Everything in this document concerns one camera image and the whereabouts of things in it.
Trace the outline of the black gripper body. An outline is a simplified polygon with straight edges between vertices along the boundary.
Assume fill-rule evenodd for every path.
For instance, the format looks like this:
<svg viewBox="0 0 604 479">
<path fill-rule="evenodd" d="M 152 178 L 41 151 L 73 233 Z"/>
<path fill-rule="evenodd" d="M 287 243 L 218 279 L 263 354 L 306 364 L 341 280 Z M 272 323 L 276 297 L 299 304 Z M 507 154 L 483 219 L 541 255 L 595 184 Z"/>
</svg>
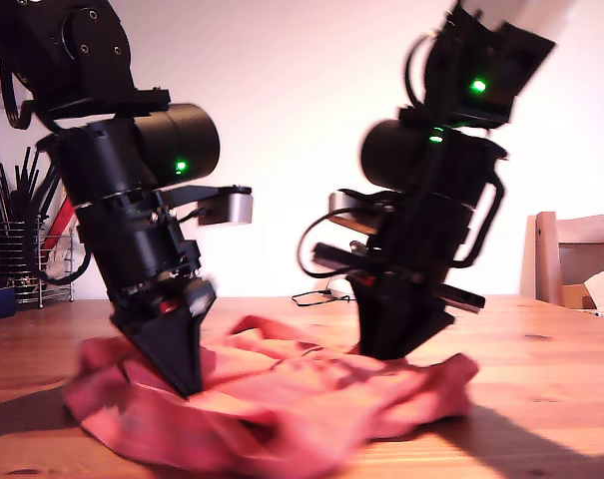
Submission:
<svg viewBox="0 0 604 479">
<path fill-rule="evenodd" d="M 183 312 L 198 326 L 216 299 L 198 274 L 200 250 L 184 238 L 166 192 L 127 192 L 76 206 L 80 239 L 93 254 L 118 327 Z"/>
<path fill-rule="evenodd" d="M 334 192 L 329 196 L 326 218 L 367 236 L 367 243 L 354 243 L 350 250 L 319 242 L 313 247 L 313 261 L 339 273 L 360 270 L 402 272 L 417 284 L 429 285 L 429 293 L 447 304 L 478 312 L 485 298 L 446 284 L 452 268 L 473 265 L 485 241 L 480 227 L 467 256 L 456 259 L 465 243 L 472 207 L 437 194 L 425 197 L 416 214 L 407 221 L 406 196 L 397 192 Z"/>
</svg>

